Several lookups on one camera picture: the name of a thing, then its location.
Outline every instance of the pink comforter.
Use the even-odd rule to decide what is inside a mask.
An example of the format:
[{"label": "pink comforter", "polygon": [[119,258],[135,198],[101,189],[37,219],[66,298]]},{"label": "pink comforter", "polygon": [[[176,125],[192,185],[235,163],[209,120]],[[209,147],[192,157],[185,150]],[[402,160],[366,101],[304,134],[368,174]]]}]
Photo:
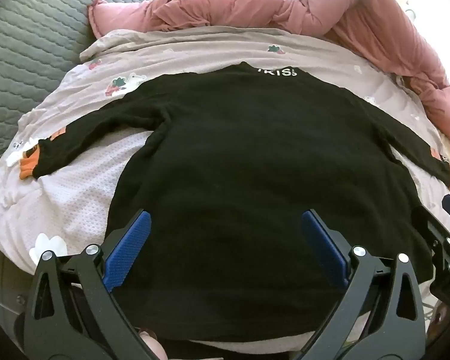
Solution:
[{"label": "pink comforter", "polygon": [[395,0],[95,0],[97,38],[115,29],[140,32],[224,25],[280,28],[325,37],[387,73],[405,76],[428,118],[450,138],[450,84],[439,57]]}]

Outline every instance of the shirt sleeve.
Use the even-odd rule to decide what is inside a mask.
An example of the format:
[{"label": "shirt sleeve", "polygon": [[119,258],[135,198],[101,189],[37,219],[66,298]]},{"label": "shirt sleeve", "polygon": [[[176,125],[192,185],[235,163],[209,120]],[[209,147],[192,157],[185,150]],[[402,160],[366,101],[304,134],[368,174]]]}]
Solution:
[{"label": "shirt sleeve", "polygon": [[166,118],[167,92],[140,85],[123,98],[90,112],[47,139],[40,139],[20,160],[20,179],[38,179],[65,167],[95,141],[120,126],[155,130]]},{"label": "shirt sleeve", "polygon": [[377,128],[380,137],[418,167],[441,180],[450,188],[450,162],[410,128],[375,105],[356,98],[359,106]]}]

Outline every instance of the gray quilted blanket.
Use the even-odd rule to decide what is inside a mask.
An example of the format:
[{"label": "gray quilted blanket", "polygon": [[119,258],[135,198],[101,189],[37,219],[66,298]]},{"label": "gray quilted blanket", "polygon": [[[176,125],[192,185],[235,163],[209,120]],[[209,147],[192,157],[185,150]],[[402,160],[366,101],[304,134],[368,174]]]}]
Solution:
[{"label": "gray quilted blanket", "polygon": [[91,1],[0,0],[0,156],[22,114],[58,87],[95,40],[86,17]]}]

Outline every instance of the black sweatshirt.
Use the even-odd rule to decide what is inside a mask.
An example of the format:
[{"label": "black sweatshirt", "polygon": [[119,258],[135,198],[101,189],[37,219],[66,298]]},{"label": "black sweatshirt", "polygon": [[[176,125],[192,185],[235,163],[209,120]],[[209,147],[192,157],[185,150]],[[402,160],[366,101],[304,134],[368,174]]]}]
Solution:
[{"label": "black sweatshirt", "polygon": [[432,278],[431,252],[411,225],[416,187],[390,145],[447,186],[450,166],[344,88],[246,63],[160,76],[40,140],[33,176],[122,126],[154,131],[118,181],[106,230],[138,209],[151,214],[151,235],[113,292],[134,326],[213,341],[315,330],[340,294],[301,233],[311,208],[351,245],[405,253],[419,282]]}]

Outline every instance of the bed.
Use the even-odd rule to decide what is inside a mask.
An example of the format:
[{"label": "bed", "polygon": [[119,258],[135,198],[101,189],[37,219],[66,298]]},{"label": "bed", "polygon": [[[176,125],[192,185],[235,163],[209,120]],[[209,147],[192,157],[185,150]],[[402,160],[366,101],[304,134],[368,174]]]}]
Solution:
[{"label": "bed", "polygon": [[[444,144],[402,79],[383,74],[342,47],[281,30],[226,27],[172,33],[117,30],[91,45],[94,39],[84,14],[90,1],[0,0],[0,317],[10,335],[41,253],[53,249],[60,255],[74,254],[102,242],[118,177],[148,132],[127,129],[110,134],[73,166],[40,183],[20,181],[17,163],[7,159],[27,143],[50,136],[57,123],[66,125],[145,80],[212,71],[243,60],[262,69],[296,66],[348,88],[450,157],[450,143]],[[440,207],[449,190],[396,155],[411,171],[422,202],[450,231],[450,217]],[[87,183],[90,171],[102,177]],[[19,231],[18,225],[27,231]],[[422,298],[429,314],[436,299],[427,283],[422,285]]]},{"label": "bed", "polygon": [[[91,1],[0,0],[0,157],[22,114],[58,87],[95,40],[86,17]],[[10,337],[30,280],[0,252],[0,324]]]}]

